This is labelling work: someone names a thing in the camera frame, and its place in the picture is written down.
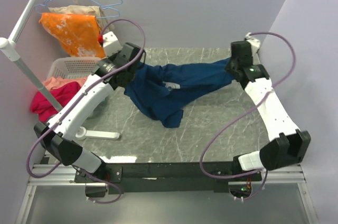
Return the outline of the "blue t-shirt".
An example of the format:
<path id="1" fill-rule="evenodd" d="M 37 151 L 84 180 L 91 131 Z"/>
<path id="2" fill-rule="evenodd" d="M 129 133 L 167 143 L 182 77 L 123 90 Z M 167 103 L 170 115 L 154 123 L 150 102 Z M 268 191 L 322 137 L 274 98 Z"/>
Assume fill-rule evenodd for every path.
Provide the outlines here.
<path id="1" fill-rule="evenodd" d="M 148 118 L 178 128 L 186 105 L 232 83 L 234 77 L 225 71 L 228 62 L 145 65 L 124 94 Z"/>

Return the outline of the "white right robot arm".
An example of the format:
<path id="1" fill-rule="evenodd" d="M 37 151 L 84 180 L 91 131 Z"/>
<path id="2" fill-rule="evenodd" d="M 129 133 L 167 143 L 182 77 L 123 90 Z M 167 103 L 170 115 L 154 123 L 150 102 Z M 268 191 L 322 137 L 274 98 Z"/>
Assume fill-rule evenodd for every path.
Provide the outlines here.
<path id="1" fill-rule="evenodd" d="M 277 97 L 270 76 L 262 64 L 254 64 L 254 54 L 260 48 L 260 41 L 247 39 L 230 44 L 231 58 L 226 71 L 234 75 L 257 106 L 269 138 L 262 149 L 234 158 L 232 176 L 244 181 L 251 170 L 272 171 L 303 161 L 311 136 L 300 130 L 285 111 Z"/>

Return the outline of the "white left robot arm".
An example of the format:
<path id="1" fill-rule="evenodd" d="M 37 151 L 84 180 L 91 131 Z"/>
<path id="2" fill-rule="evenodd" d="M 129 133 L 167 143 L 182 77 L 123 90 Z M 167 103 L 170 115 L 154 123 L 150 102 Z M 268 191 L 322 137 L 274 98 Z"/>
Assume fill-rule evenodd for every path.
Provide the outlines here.
<path id="1" fill-rule="evenodd" d="M 114 90 L 127 87 L 141 67 L 144 50 L 125 43 L 121 51 L 99 60 L 85 84 L 66 106 L 46 123 L 38 122 L 34 131 L 41 145 L 61 164 L 87 171 L 94 183 L 107 179 L 105 162 L 75 142 L 76 133 L 94 109 Z"/>

